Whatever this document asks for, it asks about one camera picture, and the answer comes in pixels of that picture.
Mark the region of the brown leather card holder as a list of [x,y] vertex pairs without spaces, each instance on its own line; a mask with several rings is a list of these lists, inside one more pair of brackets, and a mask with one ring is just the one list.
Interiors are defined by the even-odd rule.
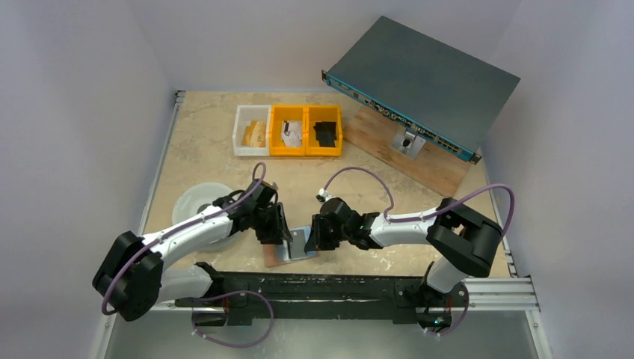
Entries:
[[296,227],[291,229],[290,232],[292,241],[283,241],[281,245],[263,246],[265,267],[273,268],[318,256],[316,251],[305,250],[305,245],[310,237],[310,226]]

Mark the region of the dark grey card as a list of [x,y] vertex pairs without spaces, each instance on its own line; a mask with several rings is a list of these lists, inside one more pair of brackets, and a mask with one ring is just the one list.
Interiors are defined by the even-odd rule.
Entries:
[[291,229],[292,241],[288,244],[289,259],[303,260],[310,257],[305,245],[310,235],[310,227],[303,226]]

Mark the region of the silver white card with portrait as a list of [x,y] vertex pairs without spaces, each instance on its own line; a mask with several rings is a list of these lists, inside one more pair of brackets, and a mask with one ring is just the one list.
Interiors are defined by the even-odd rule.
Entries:
[[284,145],[291,148],[302,147],[302,129],[301,121],[283,121],[280,137]]

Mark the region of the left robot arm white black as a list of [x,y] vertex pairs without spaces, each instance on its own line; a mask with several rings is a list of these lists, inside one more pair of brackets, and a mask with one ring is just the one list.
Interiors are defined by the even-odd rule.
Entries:
[[213,200],[202,212],[166,229],[141,236],[120,234],[92,280],[102,296],[102,314],[119,314],[131,322],[154,304],[177,299],[167,281],[180,273],[170,267],[191,252],[246,230],[253,230],[263,245],[292,240],[277,189],[262,180]]

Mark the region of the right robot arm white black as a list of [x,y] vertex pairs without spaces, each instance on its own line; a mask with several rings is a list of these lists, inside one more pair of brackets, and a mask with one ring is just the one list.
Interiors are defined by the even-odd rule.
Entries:
[[332,251],[341,242],[360,250],[393,245],[430,245],[441,255],[419,285],[422,299],[438,304],[467,277],[489,276],[502,228],[454,198],[436,209],[406,215],[360,214],[344,200],[323,202],[312,218],[305,251]]

